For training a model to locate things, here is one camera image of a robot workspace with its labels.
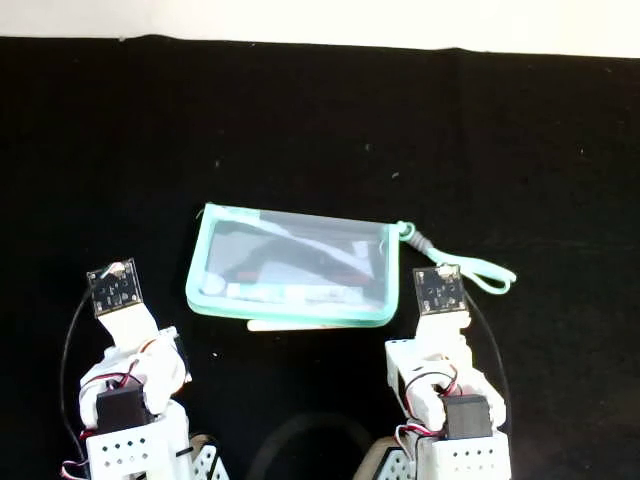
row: black cable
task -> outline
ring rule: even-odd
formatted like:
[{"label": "black cable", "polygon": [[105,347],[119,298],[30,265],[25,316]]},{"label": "black cable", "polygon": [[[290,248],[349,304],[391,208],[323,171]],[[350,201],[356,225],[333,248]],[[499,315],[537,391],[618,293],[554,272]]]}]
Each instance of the black cable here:
[{"label": "black cable", "polygon": [[[65,383],[64,376],[65,376],[65,370],[67,369],[67,357],[69,356],[69,346],[71,345],[71,338],[73,337],[73,332],[76,329],[78,318],[80,317],[80,312],[82,311],[85,304],[87,303],[87,300],[89,300],[89,298],[91,297],[91,294],[93,293],[95,288],[98,286],[98,284],[102,282],[102,279],[103,279],[102,275],[100,275],[99,277],[97,277],[93,285],[88,286],[87,289],[84,291],[84,294],[80,299],[80,303],[76,307],[76,311],[74,312],[73,317],[71,318],[71,323],[69,324],[69,328],[67,329],[67,335],[64,340],[64,347],[62,348],[62,357],[60,358],[60,371],[59,371],[59,377],[58,377],[60,415],[62,417],[62,423],[64,424],[64,428],[66,429],[67,433],[71,437],[71,440],[73,441],[73,444],[78,453],[78,458],[79,458],[78,463],[85,462],[86,457],[84,455],[84,450],[82,449],[82,445],[80,444],[80,440],[78,440],[78,437],[73,431],[73,427],[71,426],[71,422],[69,421],[69,416],[67,415],[67,409],[65,405],[66,403],[65,395],[64,395],[64,383]],[[88,464],[84,465],[84,471],[85,471],[86,477],[90,478],[91,473],[90,473]]]},{"label": "black cable", "polygon": [[465,297],[469,302],[469,305],[475,311],[478,320],[480,321],[480,325],[487,332],[487,336],[489,337],[489,342],[491,343],[491,348],[493,349],[493,353],[496,357],[496,362],[498,364],[498,371],[500,374],[500,381],[502,383],[502,396],[504,397],[504,404],[506,409],[506,425],[505,425],[505,433],[509,439],[509,443],[511,443],[511,435],[513,433],[513,417],[511,413],[511,390],[509,389],[509,381],[507,380],[507,373],[504,368],[504,363],[502,362],[502,355],[500,353],[500,347],[498,347],[498,342],[496,341],[496,337],[493,334],[493,330],[491,330],[491,325],[485,318],[484,314],[480,310],[480,307],[476,304],[476,302],[471,298],[468,292],[465,292]]},{"label": "black cable", "polygon": [[447,389],[451,387],[451,385],[453,384],[453,382],[455,382],[455,378],[453,378],[453,377],[452,377],[451,375],[449,375],[448,373],[444,373],[444,372],[424,372],[424,373],[421,373],[420,375],[416,375],[415,377],[413,377],[413,378],[411,379],[411,381],[405,385],[405,387],[404,387],[404,391],[405,391],[405,392],[408,392],[408,391],[409,391],[409,387],[410,387],[411,385],[413,385],[413,383],[414,383],[415,381],[420,380],[421,378],[424,378],[424,377],[426,377],[427,375],[444,375],[445,377],[447,377],[449,380],[451,380],[451,382],[449,383],[449,386],[447,387]]}]

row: mint green trim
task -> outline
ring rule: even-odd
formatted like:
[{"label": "mint green trim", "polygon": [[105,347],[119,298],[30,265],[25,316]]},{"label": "mint green trim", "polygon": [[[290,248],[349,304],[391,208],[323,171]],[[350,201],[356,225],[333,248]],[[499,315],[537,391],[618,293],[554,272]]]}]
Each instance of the mint green trim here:
[{"label": "mint green trim", "polygon": [[300,306],[292,311],[290,306],[248,302],[245,300],[212,297],[200,291],[202,278],[206,274],[209,247],[220,217],[229,216],[242,221],[254,222],[260,216],[259,210],[221,207],[208,203],[204,208],[202,223],[196,240],[196,246],[189,268],[185,286],[187,303],[196,313],[220,317],[241,318],[248,320],[275,320],[299,323],[322,323],[336,326],[375,327],[384,325],[395,314],[398,308],[398,263],[399,263],[399,229],[396,225],[387,225],[386,240],[389,255],[387,264],[387,294],[385,304],[376,311],[341,310],[336,312],[331,307]]}]

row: white plastic part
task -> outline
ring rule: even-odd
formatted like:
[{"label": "white plastic part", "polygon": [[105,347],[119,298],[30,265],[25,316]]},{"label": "white plastic part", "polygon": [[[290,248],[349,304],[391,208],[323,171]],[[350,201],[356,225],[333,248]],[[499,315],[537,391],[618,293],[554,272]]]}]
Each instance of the white plastic part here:
[{"label": "white plastic part", "polygon": [[417,480],[509,480],[507,436],[418,442]]},{"label": "white plastic part", "polygon": [[184,408],[171,401],[166,413],[142,427],[87,438],[92,480],[119,480],[146,473],[149,480],[193,479],[188,420]]},{"label": "white plastic part", "polygon": [[121,351],[134,350],[158,334],[158,326],[144,303],[137,303],[98,317],[114,345]]},{"label": "white plastic part", "polygon": [[[131,308],[135,306],[127,307],[122,311]],[[137,321],[137,317],[132,317],[131,321]],[[79,395],[80,417],[86,428],[96,428],[96,399],[100,393],[107,390],[106,379],[95,381],[91,379],[115,372],[127,373],[134,362],[136,363],[131,370],[131,375],[144,384],[144,400],[147,408],[154,415],[165,411],[171,395],[185,382],[190,381],[184,361],[176,349],[174,342],[176,336],[175,327],[169,327],[156,332],[152,337],[145,338],[136,344],[133,350],[122,351],[118,347],[109,347],[105,350],[104,359],[94,365],[80,380],[80,385],[83,387]],[[145,350],[140,351],[146,344],[148,346]],[[121,378],[122,376],[114,377],[116,381]]]},{"label": "white plastic part", "polygon": [[416,342],[420,356],[427,360],[449,358],[460,368],[471,366],[471,349],[460,329],[471,323],[469,312],[448,312],[423,315],[418,319]]},{"label": "white plastic part", "polygon": [[87,439],[93,480],[113,480],[147,471],[170,471],[167,431],[162,421]]},{"label": "white plastic part", "polygon": [[205,445],[193,461],[195,480],[229,480],[215,445]]}]

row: red wire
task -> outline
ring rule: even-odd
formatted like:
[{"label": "red wire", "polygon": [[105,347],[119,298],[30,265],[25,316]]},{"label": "red wire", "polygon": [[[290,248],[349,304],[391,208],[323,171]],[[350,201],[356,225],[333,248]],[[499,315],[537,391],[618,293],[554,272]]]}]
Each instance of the red wire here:
[{"label": "red wire", "polygon": [[80,440],[85,440],[95,434],[95,430],[83,430],[82,432],[80,432]]},{"label": "red wire", "polygon": [[131,371],[133,370],[133,367],[135,367],[139,361],[140,360],[134,360],[133,362],[131,362],[131,365],[129,365],[129,370],[127,371],[127,374],[122,378],[122,380],[120,380],[120,385],[118,388],[124,387],[127,384],[129,379],[131,378]]}]

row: wire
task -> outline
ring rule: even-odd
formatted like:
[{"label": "wire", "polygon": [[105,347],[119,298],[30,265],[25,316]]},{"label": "wire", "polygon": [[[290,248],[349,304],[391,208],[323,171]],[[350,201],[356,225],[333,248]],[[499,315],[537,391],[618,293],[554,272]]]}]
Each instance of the wire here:
[{"label": "wire", "polygon": [[[58,389],[59,389],[58,393],[59,393],[59,401],[60,401],[60,416],[62,417],[62,423],[64,424],[64,428],[66,429],[67,433],[69,434],[69,437],[71,437],[71,440],[73,441],[75,449],[76,449],[76,451],[78,453],[78,458],[80,459],[79,464],[84,466],[84,470],[85,470],[87,478],[90,478],[90,473],[89,473],[89,468],[88,468],[87,463],[86,463],[84,450],[82,449],[82,445],[80,444],[80,440],[78,440],[78,438],[76,437],[75,432],[73,431],[73,427],[71,426],[71,422],[69,421],[69,416],[67,414],[67,409],[66,409],[66,405],[65,405],[65,396],[64,396],[65,371],[67,369],[67,358],[69,356],[69,347],[71,345],[71,338],[73,337],[73,332],[76,329],[76,325],[78,323],[78,318],[80,317],[80,312],[84,308],[85,304],[87,303],[87,300],[89,300],[89,298],[91,297],[91,294],[96,289],[96,287],[100,283],[102,283],[102,280],[104,280],[104,278],[111,272],[111,269],[117,263],[118,262],[110,264],[104,270],[104,272],[102,272],[102,274],[100,274],[100,276],[98,276],[96,278],[95,282],[93,282],[93,285],[89,285],[87,287],[87,289],[84,291],[84,293],[82,294],[82,298],[80,299],[80,303],[76,307],[76,310],[73,313],[73,317],[71,317],[71,323],[69,323],[69,327],[67,329],[67,334],[66,334],[65,339],[64,339],[64,346],[62,348],[62,356],[60,358],[60,371],[59,371],[59,377],[58,377]],[[64,465],[62,466],[62,470],[60,471],[60,474],[62,475],[63,472],[64,472]]]},{"label": "wire", "polygon": [[450,380],[449,385],[447,386],[447,388],[444,389],[444,392],[442,393],[442,395],[449,396],[456,388],[456,380],[458,378],[458,371],[455,369],[455,367],[453,365],[451,365],[451,368],[453,368],[453,371],[456,372],[455,376],[451,376],[448,373],[444,373],[444,372],[423,372],[420,375],[417,375],[415,377],[413,377],[409,383],[407,383],[407,385],[404,387],[404,402],[406,404],[407,410],[409,411],[409,413],[411,414],[412,417],[415,418],[415,415],[413,414],[413,408],[411,407],[411,402],[409,401],[409,388],[411,388],[411,386],[413,386],[413,384],[417,381],[420,380],[421,378],[426,377],[427,375],[444,375],[445,377],[447,377]]},{"label": "wire", "polygon": [[[516,274],[495,263],[487,262],[480,258],[463,257],[438,250],[433,246],[431,240],[422,235],[416,226],[411,222],[398,222],[399,238],[407,242],[423,255],[426,255],[436,265],[444,263],[450,265],[460,265],[460,273],[478,285],[487,293],[502,295],[509,291],[511,284],[516,281]],[[501,287],[495,287],[481,277],[501,283]]]},{"label": "wire", "polygon": [[93,377],[90,380],[87,380],[84,385],[82,385],[82,387],[80,387],[80,391],[82,392],[85,388],[87,388],[91,383],[95,382],[96,380],[110,380],[110,379],[114,379],[114,378],[118,378],[118,388],[124,386],[125,384],[123,384],[123,381],[128,380],[128,379],[133,379],[136,382],[138,382],[140,385],[142,385],[142,382],[134,377],[133,375],[131,375],[131,370],[129,370],[127,373],[124,372],[111,372],[111,373],[103,373],[102,375],[96,375],[95,377]]},{"label": "wire", "polygon": [[469,293],[465,292],[465,297],[469,302],[469,305],[475,311],[478,320],[480,321],[480,325],[485,329],[487,336],[489,337],[489,342],[491,343],[491,348],[496,358],[496,363],[498,364],[498,371],[500,374],[500,382],[502,383],[502,396],[504,397],[504,404],[506,410],[506,425],[505,425],[505,433],[511,442],[511,435],[513,433],[513,416],[511,412],[511,390],[509,388],[509,381],[507,379],[507,373],[504,368],[504,363],[502,362],[502,354],[500,353],[500,347],[498,346],[498,342],[496,341],[496,337],[491,330],[491,325],[485,318],[484,314],[480,310],[480,307],[476,304],[476,302],[471,298]]},{"label": "wire", "polygon": [[424,427],[422,425],[418,425],[416,423],[407,423],[406,425],[398,425],[396,427],[396,430],[395,430],[394,434],[393,434],[393,438],[395,439],[396,443],[400,446],[400,448],[402,448],[402,451],[407,456],[409,461],[416,460],[417,459],[417,453],[416,453],[415,457],[412,457],[412,455],[409,452],[407,446],[400,439],[400,434],[401,433],[406,433],[406,432],[412,432],[412,433],[417,434],[418,435],[418,440],[420,438],[424,438],[424,437],[438,437],[438,436],[440,436],[442,434],[442,432],[432,432],[431,430],[428,430],[426,427]]},{"label": "wire", "polygon": [[88,464],[88,460],[84,460],[83,462],[73,462],[71,460],[66,460],[62,462],[62,466],[60,467],[60,476],[62,478],[66,478],[67,480],[87,480],[86,478],[76,477],[71,475],[67,471],[67,467],[84,467]]}]

